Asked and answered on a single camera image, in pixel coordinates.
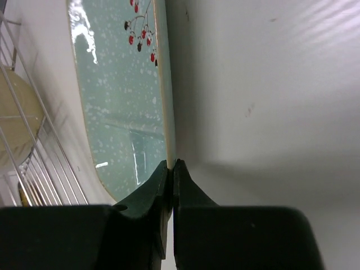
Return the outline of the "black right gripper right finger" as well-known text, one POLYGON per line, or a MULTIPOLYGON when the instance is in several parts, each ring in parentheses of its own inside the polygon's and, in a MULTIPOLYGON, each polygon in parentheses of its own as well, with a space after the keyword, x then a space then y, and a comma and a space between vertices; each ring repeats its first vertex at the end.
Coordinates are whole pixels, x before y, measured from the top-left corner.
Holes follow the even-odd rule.
POLYGON ((173 175, 173 246, 177 269, 195 269, 198 256, 208 251, 213 226, 209 214, 218 205, 192 180, 184 160, 178 159, 173 175))

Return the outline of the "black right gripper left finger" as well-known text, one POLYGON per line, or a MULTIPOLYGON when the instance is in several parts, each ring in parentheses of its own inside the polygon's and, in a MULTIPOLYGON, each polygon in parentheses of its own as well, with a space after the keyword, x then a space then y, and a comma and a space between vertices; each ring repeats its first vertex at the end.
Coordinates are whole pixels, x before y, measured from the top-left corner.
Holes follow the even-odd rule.
POLYGON ((169 169, 161 161, 149 179, 129 196, 114 205, 128 225, 127 235, 141 241, 149 240, 160 259, 166 258, 169 220, 169 169))

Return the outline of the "beige oval plate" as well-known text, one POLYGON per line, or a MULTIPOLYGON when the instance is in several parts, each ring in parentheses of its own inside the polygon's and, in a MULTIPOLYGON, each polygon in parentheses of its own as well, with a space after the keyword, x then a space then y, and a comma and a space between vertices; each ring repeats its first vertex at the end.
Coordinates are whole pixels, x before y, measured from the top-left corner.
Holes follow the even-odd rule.
MULTIPOLYGON (((6 69, 6 73, 33 136, 36 137, 44 118, 39 99, 33 87, 14 71, 6 69)), ((29 156, 33 148, 33 140, 30 138, 25 120, 20 115, 3 73, 1 73, 1 130, 10 147, 15 164, 20 165, 29 156)))

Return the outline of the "light green rectangular dish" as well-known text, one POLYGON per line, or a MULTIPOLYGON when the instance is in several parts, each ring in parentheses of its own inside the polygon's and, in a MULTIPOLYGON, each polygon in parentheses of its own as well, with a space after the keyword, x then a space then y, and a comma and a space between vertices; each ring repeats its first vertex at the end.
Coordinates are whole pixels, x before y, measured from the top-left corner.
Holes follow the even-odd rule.
POLYGON ((68 1, 67 12, 93 163, 120 201, 176 160, 165 2, 68 1))

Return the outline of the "yellow woven pattern plate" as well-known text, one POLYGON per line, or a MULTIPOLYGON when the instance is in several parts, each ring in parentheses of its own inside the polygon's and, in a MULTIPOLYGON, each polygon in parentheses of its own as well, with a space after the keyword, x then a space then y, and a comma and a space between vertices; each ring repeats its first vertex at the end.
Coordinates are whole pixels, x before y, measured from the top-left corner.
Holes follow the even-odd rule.
POLYGON ((27 189, 24 188, 20 182, 17 183, 17 190, 19 193, 19 198, 20 198, 20 202, 21 202, 21 206, 23 207, 29 207, 31 204, 31 201, 28 200, 26 194, 27 194, 27 189))

